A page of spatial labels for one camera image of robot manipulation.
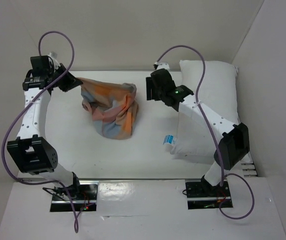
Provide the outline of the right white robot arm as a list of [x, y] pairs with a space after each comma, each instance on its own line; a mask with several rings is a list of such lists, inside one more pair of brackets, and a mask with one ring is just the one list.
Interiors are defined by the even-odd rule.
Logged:
[[168, 70], [157, 69], [146, 78], [147, 100], [162, 101], [166, 106], [186, 115], [209, 130], [214, 142], [215, 162], [202, 177], [201, 190], [212, 196], [222, 186], [224, 178], [250, 151], [248, 127], [222, 117], [185, 85], [177, 86]]

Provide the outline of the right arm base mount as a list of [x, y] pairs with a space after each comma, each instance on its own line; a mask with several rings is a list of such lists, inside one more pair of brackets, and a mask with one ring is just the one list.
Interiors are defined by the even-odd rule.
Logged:
[[223, 186], [206, 189], [201, 180], [186, 180], [182, 194], [187, 197], [189, 210], [216, 209], [222, 204], [222, 208], [233, 208], [228, 182]]

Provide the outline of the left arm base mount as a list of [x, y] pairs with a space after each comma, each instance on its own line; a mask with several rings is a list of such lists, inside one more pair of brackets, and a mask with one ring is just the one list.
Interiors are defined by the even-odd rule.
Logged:
[[[52, 196], [50, 212], [72, 212], [68, 196], [58, 193], [56, 187], [43, 187], [46, 193]], [[71, 193], [72, 202], [76, 212], [95, 212], [97, 209], [98, 181], [80, 181], [79, 192]]]

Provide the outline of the white pillow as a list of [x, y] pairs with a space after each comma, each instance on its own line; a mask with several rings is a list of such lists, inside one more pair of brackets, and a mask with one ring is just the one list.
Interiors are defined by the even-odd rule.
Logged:
[[[179, 62], [182, 84], [196, 91], [203, 73], [200, 60]], [[206, 61], [205, 76], [198, 93], [199, 100], [223, 118], [238, 122], [236, 79], [238, 68], [221, 61]], [[208, 127], [203, 127], [183, 113], [179, 114], [177, 139], [172, 155], [212, 157], [216, 148]]]

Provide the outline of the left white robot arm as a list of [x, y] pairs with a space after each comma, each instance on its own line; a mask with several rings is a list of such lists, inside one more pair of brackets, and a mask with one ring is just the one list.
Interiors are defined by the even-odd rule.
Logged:
[[53, 89], [67, 92], [81, 85], [81, 81], [66, 71], [53, 51], [30, 60], [32, 69], [23, 82], [28, 110], [16, 139], [7, 143], [7, 150], [20, 172], [54, 181], [55, 193], [74, 200], [81, 195], [79, 179], [58, 163], [57, 151], [46, 140], [45, 125]]

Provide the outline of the checkered orange blue pillowcase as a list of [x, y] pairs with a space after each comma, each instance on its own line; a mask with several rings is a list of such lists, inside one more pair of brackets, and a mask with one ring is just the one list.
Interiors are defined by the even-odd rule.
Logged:
[[91, 114], [97, 133], [113, 140], [129, 139], [139, 112], [136, 85], [87, 78], [79, 80], [82, 82], [82, 106]]

